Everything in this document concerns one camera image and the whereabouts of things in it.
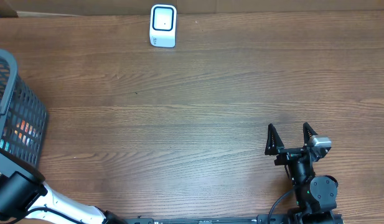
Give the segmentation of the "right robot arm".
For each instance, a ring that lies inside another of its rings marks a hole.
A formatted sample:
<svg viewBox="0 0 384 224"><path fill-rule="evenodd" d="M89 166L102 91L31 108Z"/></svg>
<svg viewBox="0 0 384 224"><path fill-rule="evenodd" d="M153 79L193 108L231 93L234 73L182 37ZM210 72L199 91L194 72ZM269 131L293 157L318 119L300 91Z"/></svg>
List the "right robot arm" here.
<svg viewBox="0 0 384 224"><path fill-rule="evenodd" d="M275 156L274 164L284 167L292 189L275 201L266 222L342 223L342 216L333 213L333 209L337 208L338 181L331 175L317 176L313 166L313 163L325 158L331 150L332 141L317 134L309 123L303 124L303 135L303 146L286 148L274 125L268 125L265 155ZM295 195L297 207L290 208L281 218L275 218L275 208L291 193Z"/></svg>

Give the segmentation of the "grey plastic mesh basket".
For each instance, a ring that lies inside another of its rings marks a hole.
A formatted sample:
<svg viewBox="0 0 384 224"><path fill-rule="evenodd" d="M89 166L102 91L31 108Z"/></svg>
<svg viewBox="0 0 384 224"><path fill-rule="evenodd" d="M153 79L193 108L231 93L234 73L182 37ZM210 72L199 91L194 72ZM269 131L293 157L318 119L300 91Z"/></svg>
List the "grey plastic mesh basket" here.
<svg viewBox="0 0 384 224"><path fill-rule="evenodd" d="M49 114L18 74L17 61L0 49L0 148L39 166Z"/></svg>

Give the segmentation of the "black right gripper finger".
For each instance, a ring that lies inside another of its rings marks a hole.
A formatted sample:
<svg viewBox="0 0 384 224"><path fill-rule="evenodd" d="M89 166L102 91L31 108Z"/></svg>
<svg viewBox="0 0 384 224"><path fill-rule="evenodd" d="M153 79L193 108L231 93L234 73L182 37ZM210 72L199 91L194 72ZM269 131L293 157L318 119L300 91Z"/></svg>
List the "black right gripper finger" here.
<svg viewBox="0 0 384 224"><path fill-rule="evenodd" d="M272 123L268 125L268 137L265 147L265 155L275 156L284 149L284 144Z"/></svg>
<svg viewBox="0 0 384 224"><path fill-rule="evenodd" d="M317 135L317 133L312 129L308 122L303 124L303 134L304 134L304 144L308 145L308 142L312 136Z"/></svg>

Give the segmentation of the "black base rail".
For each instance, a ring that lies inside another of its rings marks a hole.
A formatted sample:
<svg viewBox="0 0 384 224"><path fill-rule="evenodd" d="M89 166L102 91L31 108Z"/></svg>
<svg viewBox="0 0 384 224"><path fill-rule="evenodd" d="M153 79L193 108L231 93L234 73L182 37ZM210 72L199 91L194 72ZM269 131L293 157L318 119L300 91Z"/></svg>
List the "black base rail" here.
<svg viewBox="0 0 384 224"><path fill-rule="evenodd" d="M336 224L343 224L341 215L335 215ZM154 220L153 218L126 218L124 222L129 224L267 224L268 214L260 214L256 217L227 217L227 218L179 218ZM271 224L292 223L285 214L274 214L270 218Z"/></svg>

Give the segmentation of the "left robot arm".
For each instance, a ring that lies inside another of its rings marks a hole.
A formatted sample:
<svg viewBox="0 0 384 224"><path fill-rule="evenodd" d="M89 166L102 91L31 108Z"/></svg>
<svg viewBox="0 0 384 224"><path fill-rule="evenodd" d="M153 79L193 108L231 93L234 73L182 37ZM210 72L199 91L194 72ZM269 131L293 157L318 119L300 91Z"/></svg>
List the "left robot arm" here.
<svg viewBox="0 0 384 224"><path fill-rule="evenodd" d="M98 207L78 203L50 188L33 166L0 148L0 221L38 219L51 223L124 223Z"/></svg>

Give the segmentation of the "white barcode scanner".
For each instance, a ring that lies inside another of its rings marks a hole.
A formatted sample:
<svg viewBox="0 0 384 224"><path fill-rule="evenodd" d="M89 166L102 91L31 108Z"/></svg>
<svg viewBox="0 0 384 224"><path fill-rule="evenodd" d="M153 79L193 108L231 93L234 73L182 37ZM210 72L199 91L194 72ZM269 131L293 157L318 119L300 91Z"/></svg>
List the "white barcode scanner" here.
<svg viewBox="0 0 384 224"><path fill-rule="evenodd" d="M177 9L170 4L155 4L151 8L149 38L154 47L173 48L176 45Z"/></svg>

